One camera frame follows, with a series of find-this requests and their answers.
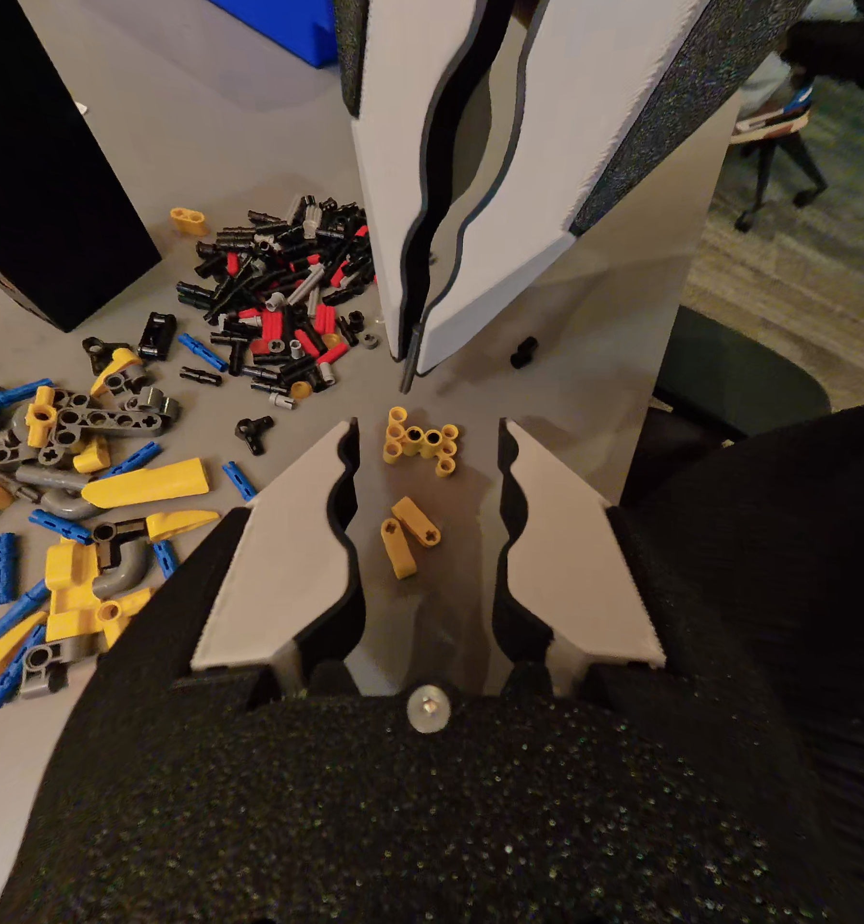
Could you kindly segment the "small yellow curved panel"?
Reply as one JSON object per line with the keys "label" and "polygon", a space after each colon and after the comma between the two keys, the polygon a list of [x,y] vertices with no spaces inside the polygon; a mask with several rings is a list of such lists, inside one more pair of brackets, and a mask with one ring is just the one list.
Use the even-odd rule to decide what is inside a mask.
{"label": "small yellow curved panel", "polygon": [[146,527],[151,544],[170,540],[202,526],[216,522],[220,514],[208,510],[176,510],[151,514],[146,517]]}

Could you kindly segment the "black box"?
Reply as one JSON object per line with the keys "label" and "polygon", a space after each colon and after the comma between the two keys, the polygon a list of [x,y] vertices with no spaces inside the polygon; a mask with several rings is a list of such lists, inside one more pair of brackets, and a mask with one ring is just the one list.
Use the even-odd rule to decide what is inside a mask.
{"label": "black box", "polygon": [[0,1],[0,288],[68,333],[160,262],[24,10]]}

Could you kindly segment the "dark cloth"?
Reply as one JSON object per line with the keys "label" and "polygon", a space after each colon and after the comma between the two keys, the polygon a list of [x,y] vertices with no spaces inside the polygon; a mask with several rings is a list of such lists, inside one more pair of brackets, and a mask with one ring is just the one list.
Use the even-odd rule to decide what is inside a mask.
{"label": "dark cloth", "polygon": [[801,19],[788,31],[783,60],[806,77],[828,77],[864,90],[864,2],[858,17]]}

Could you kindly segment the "pile of yellow grey parts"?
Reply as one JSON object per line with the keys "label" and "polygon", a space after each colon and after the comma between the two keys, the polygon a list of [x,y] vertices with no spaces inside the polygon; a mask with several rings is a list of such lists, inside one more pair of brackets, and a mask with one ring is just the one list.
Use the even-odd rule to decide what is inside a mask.
{"label": "pile of yellow grey parts", "polygon": [[81,497],[91,481],[181,462],[159,465],[158,440],[179,403],[126,345],[85,346],[97,354],[85,390],[51,379],[0,386],[0,516],[28,503],[22,517],[49,535],[41,576],[26,587],[24,540],[0,530],[0,708],[50,695],[70,666],[111,650],[152,599],[152,566],[167,578],[178,565],[173,538],[149,542],[146,517],[207,495],[108,510]]}

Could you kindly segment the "yellow short liftarm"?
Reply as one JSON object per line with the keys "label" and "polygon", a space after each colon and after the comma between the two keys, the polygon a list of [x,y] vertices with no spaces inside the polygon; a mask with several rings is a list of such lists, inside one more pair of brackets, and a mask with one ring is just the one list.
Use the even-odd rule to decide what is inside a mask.
{"label": "yellow short liftarm", "polygon": [[413,576],[416,573],[416,562],[401,521],[395,517],[385,519],[380,535],[395,577],[403,580]]}
{"label": "yellow short liftarm", "polygon": [[404,496],[392,505],[393,516],[425,548],[432,548],[441,542],[441,532],[409,496]]}

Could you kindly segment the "dark grey plastic axle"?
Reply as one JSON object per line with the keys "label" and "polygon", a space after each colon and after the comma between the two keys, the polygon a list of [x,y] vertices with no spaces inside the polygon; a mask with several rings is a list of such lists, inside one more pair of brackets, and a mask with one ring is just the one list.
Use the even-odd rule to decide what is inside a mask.
{"label": "dark grey plastic axle", "polygon": [[411,332],[410,343],[404,361],[403,378],[400,385],[400,392],[404,396],[410,393],[415,375],[417,373],[419,353],[422,345],[422,336],[422,325],[416,323]]}

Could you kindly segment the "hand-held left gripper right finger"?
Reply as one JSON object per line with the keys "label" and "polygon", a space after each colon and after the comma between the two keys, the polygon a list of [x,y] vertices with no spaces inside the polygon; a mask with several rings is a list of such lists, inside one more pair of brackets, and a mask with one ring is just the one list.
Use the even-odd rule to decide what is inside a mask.
{"label": "hand-held left gripper right finger", "polygon": [[610,503],[518,422],[501,419],[492,631],[502,654],[546,669],[572,695],[590,668],[667,665],[657,630],[609,518]]}

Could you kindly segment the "black two-hole brick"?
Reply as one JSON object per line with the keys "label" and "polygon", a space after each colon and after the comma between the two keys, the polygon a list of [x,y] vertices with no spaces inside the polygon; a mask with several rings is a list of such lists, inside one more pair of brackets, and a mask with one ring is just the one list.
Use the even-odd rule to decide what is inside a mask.
{"label": "black two-hole brick", "polygon": [[177,318],[171,313],[150,312],[136,353],[143,362],[163,362],[169,357],[177,331]]}

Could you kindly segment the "yellow multi-hole connector block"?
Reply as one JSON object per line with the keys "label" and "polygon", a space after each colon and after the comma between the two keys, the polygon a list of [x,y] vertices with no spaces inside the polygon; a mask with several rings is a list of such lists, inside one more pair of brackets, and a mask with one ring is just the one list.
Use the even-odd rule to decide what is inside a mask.
{"label": "yellow multi-hole connector block", "polygon": [[408,411],[394,406],[383,434],[382,460],[395,465],[402,458],[420,457],[435,463],[435,474],[445,479],[457,470],[461,430],[454,424],[424,430],[410,422]]}

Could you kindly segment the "large yellow curved panel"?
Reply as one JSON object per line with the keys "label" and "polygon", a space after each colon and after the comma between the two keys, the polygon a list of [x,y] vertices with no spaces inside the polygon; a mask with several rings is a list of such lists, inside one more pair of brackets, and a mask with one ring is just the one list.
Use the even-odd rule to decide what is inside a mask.
{"label": "large yellow curved panel", "polygon": [[141,468],[94,480],[82,488],[80,495],[86,502],[108,510],[193,497],[209,491],[204,463],[195,457],[161,468]]}

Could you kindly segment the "blue box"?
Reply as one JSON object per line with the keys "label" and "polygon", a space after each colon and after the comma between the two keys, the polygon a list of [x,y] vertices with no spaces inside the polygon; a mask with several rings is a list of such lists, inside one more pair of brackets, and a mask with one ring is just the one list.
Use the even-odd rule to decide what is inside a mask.
{"label": "blue box", "polygon": [[313,67],[338,60],[332,1],[212,1]]}

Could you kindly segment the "pile of black red pins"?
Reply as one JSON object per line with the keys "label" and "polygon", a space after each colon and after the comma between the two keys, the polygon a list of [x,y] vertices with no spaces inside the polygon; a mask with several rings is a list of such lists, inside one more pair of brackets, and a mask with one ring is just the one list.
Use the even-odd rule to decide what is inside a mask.
{"label": "pile of black red pins", "polygon": [[304,194],[279,216],[251,210],[195,247],[195,279],[177,300],[205,324],[200,340],[229,362],[222,377],[291,408],[337,383],[336,364],[375,347],[365,315],[346,308],[378,281],[367,209]]}

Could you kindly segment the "person's black knitted sweater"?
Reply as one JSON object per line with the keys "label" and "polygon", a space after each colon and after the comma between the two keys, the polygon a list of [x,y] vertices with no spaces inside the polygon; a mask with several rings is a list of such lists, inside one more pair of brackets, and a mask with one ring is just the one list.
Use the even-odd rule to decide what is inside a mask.
{"label": "person's black knitted sweater", "polygon": [[864,405],[752,437],[610,521],[662,640],[742,645],[864,922]]}

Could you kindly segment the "black office chair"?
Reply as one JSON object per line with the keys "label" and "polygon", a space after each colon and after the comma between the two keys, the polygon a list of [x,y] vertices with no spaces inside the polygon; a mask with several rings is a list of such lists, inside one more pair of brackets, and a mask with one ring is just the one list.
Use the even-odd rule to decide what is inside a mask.
{"label": "black office chair", "polygon": [[828,394],[791,360],[680,306],[621,504],[633,506],[724,445],[828,415]]}

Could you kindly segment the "black angled connector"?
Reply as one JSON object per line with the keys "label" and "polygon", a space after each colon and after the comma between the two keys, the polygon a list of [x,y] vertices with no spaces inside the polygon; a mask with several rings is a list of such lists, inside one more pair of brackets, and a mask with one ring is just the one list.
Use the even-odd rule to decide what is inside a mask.
{"label": "black angled connector", "polygon": [[274,423],[270,415],[257,419],[241,419],[235,424],[234,434],[245,443],[252,456],[262,456],[266,451],[263,434],[270,430]]}

